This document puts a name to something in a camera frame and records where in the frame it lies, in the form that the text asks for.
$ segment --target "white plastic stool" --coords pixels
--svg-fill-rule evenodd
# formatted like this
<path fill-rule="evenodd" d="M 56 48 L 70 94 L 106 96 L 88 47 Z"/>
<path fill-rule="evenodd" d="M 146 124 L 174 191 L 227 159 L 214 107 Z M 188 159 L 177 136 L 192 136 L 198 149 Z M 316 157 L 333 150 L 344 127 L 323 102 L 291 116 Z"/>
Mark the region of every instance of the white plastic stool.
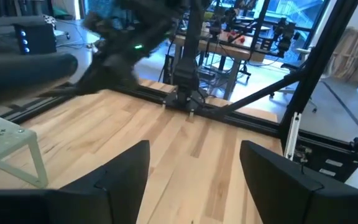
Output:
<path fill-rule="evenodd" d="M 34 177 L 23 170 L 1 161 L 25 145 L 29 145 L 38 177 Z M 37 134 L 2 118 L 0 118 L 0 169 L 36 187 L 44 188 L 48 185 L 47 173 L 38 147 Z"/>

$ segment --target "cable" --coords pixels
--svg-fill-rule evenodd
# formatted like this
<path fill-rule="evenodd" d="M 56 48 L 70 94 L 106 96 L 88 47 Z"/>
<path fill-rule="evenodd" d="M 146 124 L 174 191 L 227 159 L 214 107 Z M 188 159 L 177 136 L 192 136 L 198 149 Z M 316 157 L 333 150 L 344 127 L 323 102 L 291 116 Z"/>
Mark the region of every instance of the cable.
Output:
<path fill-rule="evenodd" d="M 163 73 L 163 72 L 164 72 L 164 65 L 163 65 L 163 67 L 162 67 L 162 69 L 161 69 L 160 76 L 159 76 L 159 78 L 158 78 L 158 82 L 161 81 L 161 77 L 162 77 L 162 73 Z"/>
<path fill-rule="evenodd" d="M 80 35 L 81 40 L 82 40 L 82 44 L 79 44 L 79 45 L 81 45 L 81 47 L 79 47 L 79 48 L 74 48 L 74 49 L 80 50 L 80 49 L 82 49 L 85 45 L 87 45 L 87 44 L 85 43 L 84 37 L 82 36 L 80 30 L 78 29 L 78 25 L 77 25 L 77 24 L 72 23 L 72 22 L 63 21 L 63 20 L 61 20 L 61 19 L 57 19 L 57 21 L 74 26 L 75 29 L 76 29 L 76 31 L 77 31 L 77 33 Z M 71 44 L 62 44 L 62 45 L 59 45 L 59 46 L 56 46 L 56 47 L 71 47 L 71 46 L 73 46 L 73 45 L 71 45 Z"/>

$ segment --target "wooden panel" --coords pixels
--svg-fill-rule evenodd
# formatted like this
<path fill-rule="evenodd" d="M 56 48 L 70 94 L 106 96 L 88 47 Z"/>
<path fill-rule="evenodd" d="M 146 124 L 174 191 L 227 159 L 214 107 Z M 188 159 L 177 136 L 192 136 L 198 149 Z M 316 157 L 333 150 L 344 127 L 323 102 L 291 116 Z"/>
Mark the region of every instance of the wooden panel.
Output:
<path fill-rule="evenodd" d="M 353 27 L 345 30 L 331 60 L 334 77 L 358 83 L 358 30 Z"/>
<path fill-rule="evenodd" d="M 199 116 L 188 119 L 185 113 L 112 91 L 77 97 L 24 126 L 38 134 L 50 188 L 62 187 L 148 139 L 149 180 L 139 224 L 261 223 L 242 173 L 241 141 L 251 140 L 281 153 L 278 139 Z M 34 172 L 26 150 L 7 162 Z M 0 188 L 33 186 L 0 170 Z"/>

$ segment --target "table leg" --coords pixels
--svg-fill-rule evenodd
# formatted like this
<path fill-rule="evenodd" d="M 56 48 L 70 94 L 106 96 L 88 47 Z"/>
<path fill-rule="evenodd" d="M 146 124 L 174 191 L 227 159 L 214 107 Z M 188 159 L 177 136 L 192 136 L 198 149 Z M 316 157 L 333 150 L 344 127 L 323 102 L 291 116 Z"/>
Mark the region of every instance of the table leg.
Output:
<path fill-rule="evenodd" d="M 221 62 L 219 63 L 219 71 L 223 71 L 224 63 L 226 62 L 226 56 L 221 56 Z"/>
<path fill-rule="evenodd" d="M 179 60 L 181 59 L 181 52 L 183 50 L 183 47 L 176 44 L 175 46 L 175 58 L 173 59 L 173 72 L 175 72 L 175 68 L 178 65 Z M 171 75 L 171 85 L 173 85 L 173 75 Z"/>
<path fill-rule="evenodd" d="M 229 75 L 229 80 L 227 81 L 226 89 L 224 91 L 224 96 L 223 96 L 224 100 L 228 100 L 231 96 L 231 93 L 233 92 L 234 86 L 236 85 L 236 81 L 237 81 L 237 74 L 239 73 L 239 69 L 240 69 L 240 63 L 241 63 L 241 59 L 237 59 L 237 58 L 234 59 L 233 67 Z"/>
<path fill-rule="evenodd" d="M 198 66 L 202 66 L 204 63 L 205 52 L 200 53 L 200 59 L 198 60 Z"/>

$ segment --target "light wood surface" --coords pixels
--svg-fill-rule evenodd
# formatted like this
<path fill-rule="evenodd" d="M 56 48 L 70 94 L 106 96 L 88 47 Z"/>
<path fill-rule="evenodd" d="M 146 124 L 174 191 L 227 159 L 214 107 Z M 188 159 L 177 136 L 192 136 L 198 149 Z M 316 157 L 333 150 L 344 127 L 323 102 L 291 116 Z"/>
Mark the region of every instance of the light wood surface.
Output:
<path fill-rule="evenodd" d="M 239 43 L 238 41 L 236 42 L 237 45 L 242 45 L 243 47 L 250 47 L 251 43 L 252 43 L 252 37 L 247 37 L 244 36 L 245 41 L 243 44 Z M 221 41 L 227 41 L 227 35 L 224 31 L 222 31 L 222 33 L 219 35 L 219 39 Z M 185 44 L 185 40 L 186 37 L 184 35 L 177 35 L 175 37 L 175 40 L 173 41 L 174 44 L 177 44 L 179 46 L 184 46 Z M 207 41 L 205 40 L 200 40 L 199 46 L 198 46 L 198 50 L 200 51 L 205 51 L 206 50 L 206 46 L 207 46 Z M 223 44 L 215 44 L 215 43 L 209 43 L 209 52 L 212 53 L 217 53 L 219 55 L 222 56 L 227 56 L 227 57 L 232 57 L 232 58 L 236 58 L 239 60 L 248 60 L 249 56 L 250 56 L 250 52 L 249 50 L 246 49 L 242 49 L 239 47 L 232 47 L 232 46 L 227 46 L 227 45 L 223 45 Z M 263 61 L 264 56 L 260 53 L 254 53 L 252 54 L 252 60 L 259 62 L 259 61 Z"/>
<path fill-rule="evenodd" d="M 172 86 L 142 80 L 163 91 Z M 209 99 L 216 105 L 225 101 Z M 243 112 L 275 120 L 268 112 Z M 113 91 L 81 96 L 26 122 L 37 132 L 49 178 L 59 188 L 99 167 L 140 140 L 150 141 L 149 180 L 138 223 L 261 223 L 239 160 L 242 140 L 278 154 L 280 141 Z M 7 162 L 35 172 L 20 150 Z M 31 185 L 0 170 L 0 188 Z"/>

